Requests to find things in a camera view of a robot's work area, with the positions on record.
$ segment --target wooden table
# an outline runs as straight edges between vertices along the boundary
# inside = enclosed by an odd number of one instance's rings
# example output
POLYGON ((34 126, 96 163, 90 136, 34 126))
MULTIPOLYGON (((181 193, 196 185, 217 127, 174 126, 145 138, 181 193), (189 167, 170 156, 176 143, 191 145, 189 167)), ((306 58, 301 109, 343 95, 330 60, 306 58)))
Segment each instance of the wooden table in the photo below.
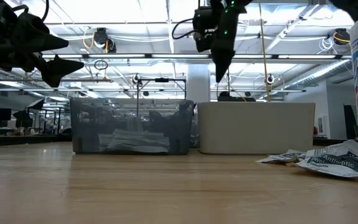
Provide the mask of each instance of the wooden table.
POLYGON ((0 223, 358 223, 358 180, 261 156, 74 155, 0 147, 0 223))

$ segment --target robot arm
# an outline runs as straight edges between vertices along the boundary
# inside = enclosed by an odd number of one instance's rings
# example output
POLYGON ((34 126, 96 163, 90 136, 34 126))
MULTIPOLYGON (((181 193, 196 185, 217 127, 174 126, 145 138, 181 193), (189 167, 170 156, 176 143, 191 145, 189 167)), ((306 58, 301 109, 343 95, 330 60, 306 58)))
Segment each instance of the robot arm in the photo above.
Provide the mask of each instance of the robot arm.
POLYGON ((60 59, 57 55, 54 60, 46 62, 42 58, 42 51, 55 50, 68 46, 68 41, 50 35, 44 19, 29 14, 25 5, 11 8, 0 0, 0 67, 10 72, 12 68, 19 67, 26 72, 37 68, 42 79, 51 87, 58 87, 65 75, 83 68, 82 62, 60 59), (24 9, 17 16, 15 11, 24 9))
POLYGON ((358 21, 358 0, 331 0, 338 9, 349 13, 354 22, 358 21))
MULTIPOLYGON (((211 6, 200 6, 195 10, 193 28, 197 50, 198 52, 211 50, 212 60, 216 66, 217 83, 222 80, 235 54, 234 41, 239 14, 246 13, 244 8, 251 2, 252 0, 210 0, 211 6)), ((331 2, 337 8, 349 13, 354 21, 358 20, 358 0, 331 0, 331 2)))

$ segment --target cable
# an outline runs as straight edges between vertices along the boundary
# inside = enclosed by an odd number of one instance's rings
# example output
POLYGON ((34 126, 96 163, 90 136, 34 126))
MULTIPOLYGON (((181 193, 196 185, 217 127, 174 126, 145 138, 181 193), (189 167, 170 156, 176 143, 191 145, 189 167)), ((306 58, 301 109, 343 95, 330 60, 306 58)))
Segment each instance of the cable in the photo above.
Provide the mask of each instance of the cable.
POLYGON ((22 10, 24 9, 24 12, 28 13, 29 12, 29 7, 26 6, 26 5, 21 5, 21 6, 16 6, 16 7, 13 7, 12 8, 12 11, 19 11, 19 10, 22 10))
POLYGON ((344 43, 350 43, 350 42, 351 42, 350 40, 342 40, 342 39, 336 37, 336 34, 338 34, 338 33, 336 32, 336 33, 334 33, 334 35, 333 35, 333 37, 334 37, 336 40, 339 40, 339 41, 344 42, 344 43))
POLYGON ((237 95, 239 95, 243 100, 244 102, 246 102, 247 100, 241 96, 240 93, 238 93, 235 89, 233 89, 233 87, 230 85, 230 69, 227 69, 227 84, 229 85, 229 94, 230 94, 230 91, 233 90, 235 93, 237 93, 237 95))
POLYGON ((334 49, 334 41, 331 38, 322 39, 319 41, 318 47, 320 48, 321 51, 319 51, 317 54, 320 54, 325 51, 329 51, 331 49, 334 49))
POLYGON ((85 43, 85 34, 86 34, 86 31, 88 30, 87 27, 85 27, 85 31, 84 31, 84 39, 82 39, 82 43, 84 43, 84 46, 87 48, 87 49, 91 49, 93 47, 93 41, 94 41, 94 32, 92 34, 92 43, 91 43, 91 46, 88 46, 86 43, 85 43))
POLYGON ((184 23, 184 22, 187 22, 187 21, 192 21, 192 20, 193 20, 193 18, 190 18, 190 19, 185 19, 185 20, 183 20, 183 21, 178 22, 178 23, 173 27, 173 29, 172 29, 172 38, 173 38, 174 40, 178 40, 178 39, 181 39, 181 38, 184 38, 184 37, 190 35, 190 34, 193 33, 193 32, 196 32, 195 30, 192 30, 192 31, 187 32, 186 34, 183 34, 183 35, 179 36, 179 37, 175 37, 175 36, 174 36, 175 30, 177 29, 177 27, 178 27, 180 24, 182 24, 182 23, 184 23))
POLYGON ((269 85, 267 84, 265 34, 264 34, 264 20, 262 19, 262 3, 261 3, 261 0, 259 0, 259 15, 260 15, 260 33, 262 34, 262 50, 263 50, 263 53, 264 53, 266 95, 267 95, 267 101, 270 102, 269 85))
POLYGON ((44 16, 42 16, 42 22, 46 20, 47 16, 48 16, 48 12, 49 12, 49 0, 45 0, 46 3, 46 8, 45 8, 45 13, 44 16))

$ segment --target black cable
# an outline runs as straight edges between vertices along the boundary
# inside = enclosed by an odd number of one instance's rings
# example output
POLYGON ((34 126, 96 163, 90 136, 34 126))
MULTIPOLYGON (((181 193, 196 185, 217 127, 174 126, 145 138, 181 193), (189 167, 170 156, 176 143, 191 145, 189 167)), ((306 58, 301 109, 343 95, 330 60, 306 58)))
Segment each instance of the black cable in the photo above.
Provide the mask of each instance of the black cable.
POLYGON ((178 23, 173 27, 173 29, 172 29, 172 38, 173 38, 174 40, 178 40, 178 39, 184 38, 184 37, 190 35, 191 33, 195 32, 195 30, 192 30, 192 31, 190 31, 190 32, 187 32, 186 34, 183 34, 183 35, 179 36, 179 37, 175 37, 175 36, 174 36, 175 30, 178 28, 178 26, 179 26, 180 24, 182 24, 182 23, 184 23, 184 22, 187 22, 187 21, 192 21, 192 20, 193 20, 193 18, 190 18, 190 19, 185 19, 185 20, 183 20, 183 21, 178 22, 178 23))
POLYGON ((46 8, 45 8, 45 13, 44 16, 42 16, 42 22, 46 20, 47 16, 48 16, 48 12, 49 12, 49 0, 45 0, 46 3, 46 8))
POLYGON ((29 12, 29 7, 28 6, 26 6, 26 5, 21 5, 21 6, 16 6, 16 7, 13 7, 12 8, 12 11, 19 11, 19 10, 22 10, 22 9, 24 9, 24 12, 29 12))

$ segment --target ceiling light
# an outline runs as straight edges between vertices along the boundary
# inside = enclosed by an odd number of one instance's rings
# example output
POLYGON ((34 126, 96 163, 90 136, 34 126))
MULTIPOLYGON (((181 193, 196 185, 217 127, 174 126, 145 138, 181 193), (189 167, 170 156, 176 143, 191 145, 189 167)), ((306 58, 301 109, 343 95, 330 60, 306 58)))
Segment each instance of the ceiling light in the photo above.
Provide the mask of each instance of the ceiling light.
POLYGON ((44 97, 43 94, 40 94, 40 93, 36 93, 36 92, 30 92, 31 94, 33 94, 34 96, 40 96, 40 97, 44 97))
POLYGON ((0 89, 0 91, 20 91, 20 89, 0 89))
POLYGON ((78 90, 78 89, 57 89, 57 91, 74 91, 74 90, 78 90))
POLYGON ((53 100, 57 100, 57 101, 68 101, 67 98, 59 97, 59 96, 50 96, 49 98, 51 98, 53 100))
POLYGON ((86 49, 80 49, 80 51, 84 51, 84 52, 86 52, 87 54, 90 54, 90 52, 87 51, 86 49))
POLYGON ((84 93, 86 94, 86 95, 88 95, 89 97, 92 97, 92 98, 100 98, 100 96, 99 95, 97 95, 96 93, 94 93, 93 91, 84 91, 84 93))
POLYGON ((306 90, 274 90, 274 93, 272 93, 272 95, 277 94, 277 93, 303 93, 306 90))
MULTIPOLYGON (((243 59, 243 58, 263 58, 263 55, 235 55, 234 59, 243 59)), ((266 55, 266 58, 272 58, 271 55, 266 55)))
POLYGON ((11 87, 23 87, 21 84, 18 84, 17 82, 0 81, 0 84, 11 86, 11 87))
MULTIPOLYGON (((60 58, 82 58, 81 54, 60 54, 60 58)), ((42 58, 55 58, 55 55, 43 55, 42 58)))
POLYGON ((152 54, 152 58, 208 58, 206 54, 152 54))
POLYGON ((24 89, 23 91, 55 91, 54 89, 24 89))
POLYGON ((280 59, 332 59, 336 55, 279 55, 280 59))
POLYGON ((144 54, 91 54, 89 58, 145 58, 144 54))

